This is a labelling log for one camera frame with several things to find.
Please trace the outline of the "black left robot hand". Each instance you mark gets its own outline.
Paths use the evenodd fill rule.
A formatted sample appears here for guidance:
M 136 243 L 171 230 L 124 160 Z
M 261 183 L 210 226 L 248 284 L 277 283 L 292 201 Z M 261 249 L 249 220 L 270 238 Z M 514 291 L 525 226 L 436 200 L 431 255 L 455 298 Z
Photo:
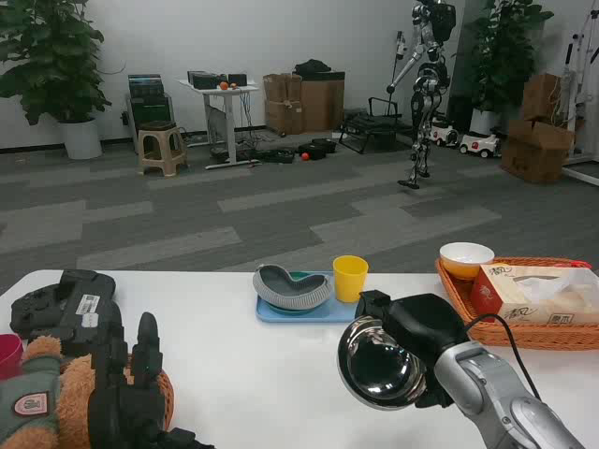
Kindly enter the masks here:
M 95 389 L 88 401 L 88 435 L 93 448 L 204 448 L 192 431 L 165 425 L 165 396 L 158 327 L 142 314 L 138 342 L 128 351 L 121 312 L 111 305 L 99 325 L 92 351 Z

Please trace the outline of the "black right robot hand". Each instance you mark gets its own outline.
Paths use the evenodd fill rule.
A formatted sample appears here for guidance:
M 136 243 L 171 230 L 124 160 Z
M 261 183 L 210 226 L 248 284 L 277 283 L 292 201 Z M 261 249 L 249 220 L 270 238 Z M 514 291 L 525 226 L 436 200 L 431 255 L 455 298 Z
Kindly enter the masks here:
M 392 300 L 365 291 L 339 341 L 337 365 L 348 391 L 377 410 L 446 408 L 454 400 L 434 367 L 445 351 L 469 340 L 460 316 L 435 294 Z

